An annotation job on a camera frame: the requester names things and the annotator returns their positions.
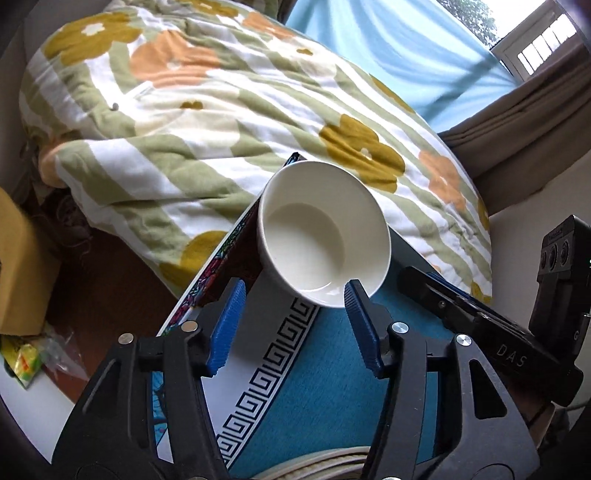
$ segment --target sky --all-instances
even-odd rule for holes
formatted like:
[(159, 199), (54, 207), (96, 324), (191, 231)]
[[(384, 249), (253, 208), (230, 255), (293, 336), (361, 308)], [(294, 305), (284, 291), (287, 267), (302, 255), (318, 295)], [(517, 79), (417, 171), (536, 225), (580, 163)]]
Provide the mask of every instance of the sky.
[(503, 38), (525, 17), (544, 3), (544, 0), (484, 0), (495, 19), (496, 34)]

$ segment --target blue rubber tip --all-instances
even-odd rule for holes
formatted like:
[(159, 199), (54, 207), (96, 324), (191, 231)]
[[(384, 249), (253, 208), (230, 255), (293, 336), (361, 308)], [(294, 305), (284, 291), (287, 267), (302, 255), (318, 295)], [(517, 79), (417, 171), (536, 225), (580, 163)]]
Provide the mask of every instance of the blue rubber tip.
[(359, 280), (351, 280), (345, 285), (345, 309), (353, 328), (357, 346), (361, 352), (363, 363), (374, 376), (382, 378), (384, 362), (379, 349), (379, 337), (375, 331), (367, 304), (371, 302)]
[(238, 280), (210, 338), (206, 368), (211, 376), (226, 365), (245, 303), (246, 285), (242, 280)]

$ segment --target cup rim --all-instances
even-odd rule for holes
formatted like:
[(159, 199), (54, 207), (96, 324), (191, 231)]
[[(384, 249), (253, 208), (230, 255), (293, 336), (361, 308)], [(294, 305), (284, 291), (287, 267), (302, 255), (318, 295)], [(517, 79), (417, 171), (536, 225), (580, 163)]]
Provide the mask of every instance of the cup rim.
[(261, 194), (261, 197), (259, 199), (259, 206), (258, 206), (258, 212), (257, 212), (257, 218), (256, 218), (256, 227), (257, 227), (257, 235), (259, 235), (260, 241), (263, 244), (263, 247), (265, 248), (265, 253), (268, 257), (269, 262), (273, 265), (273, 267), (275, 268), (275, 271), (277, 272), (277, 274), (281, 277), (281, 280), (290, 288), (292, 289), (293, 292), (295, 292), (299, 297), (301, 297), (302, 299), (308, 300), (310, 302), (312, 302), (315, 305), (319, 305), (321, 307), (327, 307), (327, 308), (344, 308), (344, 306), (341, 305), (334, 305), (331, 303), (327, 303), (325, 301), (319, 300), (319, 299), (315, 299), (312, 298), (310, 296), (308, 296), (306, 293), (302, 292), (299, 288), (294, 287), (286, 278), (285, 276), (279, 272), (279, 269), (277, 268), (277, 265), (275, 264), (275, 262), (273, 261), (273, 259), (271, 258), (271, 255), (269, 254), (269, 246), (267, 244), (267, 238), (265, 236), (265, 230), (263, 228), (263, 210), (264, 210), (264, 203), (265, 203), (265, 199), (268, 196), (268, 186), (271, 184), (271, 182), (273, 181), (273, 179), (275, 179), (278, 175), (281, 174), (281, 172), (287, 171), (290, 168), (294, 168), (297, 166), (302, 166), (305, 164), (324, 164), (327, 165), (329, 167), (333, 167), (337, 170), (340, 170), (340, 172), (348, 175), (350, 178), (353, 178), (355, 183), (357, 184), (358, 187), (361, 187), (360, 190), (362, 192), (362, 195), (365, 195), (368, 199), (369, 202), (375, 206), (375, 208), (381, 213), (382, 218), (384, 219), (384, 227), (385, 227), (385, 234), (387, 236), (388, 239), (388, 262), (387, 265), (384, 268), (384, 271), (380, 274), (379, 276), (379, 281), (377, 282), (377, 287), (373, 290), (368, 290), (366, 291), (368, 297), (371, 297), (372, 295), (374, 295), (379, 289), (380, 287), (384, 284), (384, 281), (386, 280), (386, 276), (388, 275), (388, 271), (390, 268), (390, 263), (392, 262), (392, 238), (390, 237), (390, 226), (388, 225), (388, 222), (384, 216), (384, 213), (382, 211), (382, 208), (380, 207), (378, 201), (374, 198), (374, 196), (371, 194), (371, 192), (369, 191), (369, 189), (363, 184), (363, 182), (361, 182), (361, 180), (359, 180), (355, 175), (353, 175), (351, 172), (347, 171), (346, 169), (344, 169), (343, 167), (339, 166), (339, 165), (335, 165), (333, 163), (329, 163), (326, 161), (322, 161), (322, 160), (300, 160), (294, 163), (291, 163), (289, 165), (286, 165), (285, 167), (282, 167), (280, 170), (278, 170), (267, 182), (267, 184), (265, 185), (265, 188)]

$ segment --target yellow chair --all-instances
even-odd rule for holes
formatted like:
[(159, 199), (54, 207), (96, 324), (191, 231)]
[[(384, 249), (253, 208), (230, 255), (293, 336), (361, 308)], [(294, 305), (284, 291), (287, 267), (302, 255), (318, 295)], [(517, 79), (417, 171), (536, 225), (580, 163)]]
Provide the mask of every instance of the yellow chair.
[(0, 333), (41, 332), (60, 269), (51, 249), (50, 240), (0, 189)]

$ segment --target yellow snack wrapper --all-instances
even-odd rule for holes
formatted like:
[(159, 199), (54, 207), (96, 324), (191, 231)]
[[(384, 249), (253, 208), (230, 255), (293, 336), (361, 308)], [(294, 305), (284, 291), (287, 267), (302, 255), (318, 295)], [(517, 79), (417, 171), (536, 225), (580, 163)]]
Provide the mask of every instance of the yellow snack wrapper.
[(27, 388), (41, 369), (39, 351), (20, 337), (0, 335), (0, 353), (22, 386)]

